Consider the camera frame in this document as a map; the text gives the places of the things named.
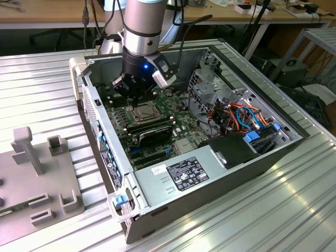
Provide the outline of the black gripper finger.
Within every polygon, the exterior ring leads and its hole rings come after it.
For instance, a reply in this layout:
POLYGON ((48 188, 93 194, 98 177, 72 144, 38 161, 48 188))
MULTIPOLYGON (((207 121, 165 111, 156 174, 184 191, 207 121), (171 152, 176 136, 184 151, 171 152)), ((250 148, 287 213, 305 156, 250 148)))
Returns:
POLYGON ((114 90, 125 97, 133 107, 139 103, 139 86, 136 78, 128 73, 122 73, 120 77, 112 81, 114 90))
POLYGON ((155 84, 150 85, 144 92, 142 92, 139 96, 138 103, 142 102, 144 98, 146 98, 152 89, 155 87, 155 84))

